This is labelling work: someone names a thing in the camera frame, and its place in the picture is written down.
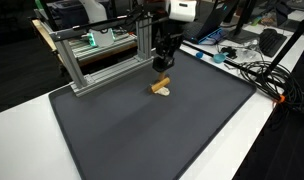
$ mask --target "black mat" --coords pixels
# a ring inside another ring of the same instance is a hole
[[[150,66],[77,98],[69,87],[52,107],[87,180],[179,178],[255,87],[177,52],[169,97],[151,95]]]

